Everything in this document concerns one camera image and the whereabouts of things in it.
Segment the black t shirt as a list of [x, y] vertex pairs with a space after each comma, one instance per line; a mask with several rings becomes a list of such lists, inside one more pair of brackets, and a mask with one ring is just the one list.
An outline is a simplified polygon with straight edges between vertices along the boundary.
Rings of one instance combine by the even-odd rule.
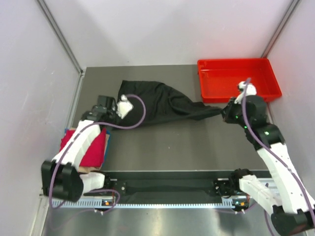
[[156, 81], [122, 81], [118, 97], [133, 94], [146, 107], [142, 126], [152, 126], [180, 120], [202, 120], [221, 114], [221, 108], [193, 102], [182, 92]]

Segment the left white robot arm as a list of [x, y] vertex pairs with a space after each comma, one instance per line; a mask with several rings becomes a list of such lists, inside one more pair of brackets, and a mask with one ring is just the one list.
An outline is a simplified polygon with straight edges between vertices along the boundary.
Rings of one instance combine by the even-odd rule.
[[51, 160], [41, 165], [42, 190], [45, 196], [76, 202], [85, 193], [96, 190], [101, 195], [111, 191], [112, 184], [97, 172], [79, 172], [81, 161], [93, 141], [105, 128], [105, 123], [118, 124], [132, 109], [125, 95], [119, 101], [99, 96], [97, 104], [81, 116], [76, 130]]

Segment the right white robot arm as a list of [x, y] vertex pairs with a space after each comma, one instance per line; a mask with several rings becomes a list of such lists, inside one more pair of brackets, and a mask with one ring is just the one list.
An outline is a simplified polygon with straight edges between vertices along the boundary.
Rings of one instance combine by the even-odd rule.
[[231, 98], [221, 114], [226, 123], [240, 125], [264, 161], [278, 195], [248, 169], [236, 169], [229, 177], [230, 190], [252, 197], [271, 217], [278, 234], [291, 236], [315, 228], [315, 200], [305, 189], [288, 154], [279, 128], [267, 120], [267, 104], [257, 95]]

